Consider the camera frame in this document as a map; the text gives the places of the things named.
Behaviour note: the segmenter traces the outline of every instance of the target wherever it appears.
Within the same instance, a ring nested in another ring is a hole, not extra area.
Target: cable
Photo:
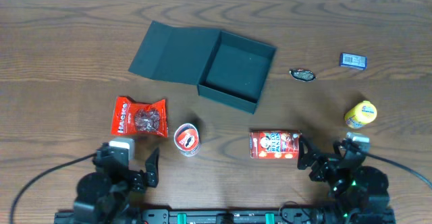
[[[307,219],[307,220],[305,220],[305,221],[302,221],[303,223],[305,223],[305,222],[307,222],[307,221],[310,221],[311,220],[311,216],[303,209],[303,207],[301,207],[297,202],[295,202],[295,201],[292,201],[292,200],[290,200],[290,201],[287,201],[287,202],[285,202],[280,208],[279,208],[279,211],[277,212],[277,214],[282,218],[282,220],[284,220],[286,223],[288,223],[288,224],[294,224],[293,222],[291,222],[291,221],[289,221],[289,220],[287,220],[286,218],[284,218],[284,216],[282,216],[281,215],[281,209],[282,209],[282,207],[284,207],[284,206],[286,206],[286,204],[288,204],[288,203],[294,203],[295,205],[297,205],[297,207],[298,208],[300,208],[300,209],[302,209],[302,212],[309,218],[309,219]]]
[[[46,174],[48,174],[48,173],[51,173],[51,172],[54,172],[55,170],[58,170],[58,169],[61,169],[62,167],[67,167],[67,166],[69,166],[69,165],[72,165],[72,164],[75,164],[75,163],[79,163],[80,161],[84,161],[84,160],[86,160],[86,159],[89,159],[89,158],[91,158],[91,157],[95,157],[96,156],[96,153],[93,153],[93,154],[90,154],[90,155],[87,155],[87,156],[85,156],[85,157],[81,157],[81,158],[79,158],[79,159],[76,159],[76,160],[73,160],[73,161],[70,161],[69,163],[64,163],[64,164],[62,164],[62,165],[58,165],[58,166],[56,166],[56,167],[53,167],[53,168],[50,168],[50,169],[48,169],[48,170],[46,170],[46,171],[44,171],[43,173],[41,173],[41,174],[39,174],[39,175],[37,175],[36,177],[34,177],[32,180],[30,180],[21,190],[20,190],[20,192],[17,194],[17,196],[15,197],[15,199],[13,200],[13,202],[12,202],[12,205],[11,205],[11,212],[10,212],[10,214],[9,214],[9,223],[10,224],[14,224],[14,213],[15,213],[15,209],[16,209],[16,206],[17,206],[17,204],[18,204],[18,201],[20,201],[20,198],[21,198],[21,196],[22,196],[22,194],[32,185],[32,184],[34,184],[36,181],[38,181],[41,177],[43,177],[43,176],[45,176]]]
[[[383,157],[378,157],[377,155],[374,155],[374,154],[371,154],[371,153],[368,153],[368,152],[364,152],[364,151],[359,150],[359,149],[355,149],[355,150],[358,151],[359,153],[365,155],[365,156],[372,157],[374,159],[383,161],[385,163],[389,163],[389,164],[391,164],[393,166],[399,167],[399,168],[401,168],[401,169],[403,169],[403,170],[405,170],[405,171],[413,174],[414,176],[418,177],[420,180],[422,180],[423,182],[425,182],[432,189],[432,182],[430,180],[428,180],[425,176],[423,176],[420,173],[416,172],[415,170],[412,170],[411,168],[409,168],[407,166],[404,166],[404,165],[402,165],[400,163],[397,163],[395,161],[392,161],[392,160],[389,160],[389,159],[385,159]]]

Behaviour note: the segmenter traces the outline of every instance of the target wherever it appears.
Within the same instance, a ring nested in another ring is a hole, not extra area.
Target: box lid
[[[129,72],[154,80],[197,85],[221,31],[174,28],[153,21]]]

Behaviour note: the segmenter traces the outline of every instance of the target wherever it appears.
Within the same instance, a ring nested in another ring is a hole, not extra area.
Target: dark green box
[[[208,99],[254,113],[276,48],[223,30],[153,21],[129,72],[197,85]]]

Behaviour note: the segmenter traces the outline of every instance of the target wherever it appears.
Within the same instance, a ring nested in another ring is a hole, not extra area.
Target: yellow bottle
[[[358,129],[371,123],[377,118],[377,108],[369,101],[363,101],[345,114],[348,127]]]

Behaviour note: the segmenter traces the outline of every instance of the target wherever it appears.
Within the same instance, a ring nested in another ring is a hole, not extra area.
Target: red candy bag
[[[155,134],[168,137],[165,99],[146,104],[135,103],[125,96],[117,97],[111,134],[116,136]]]

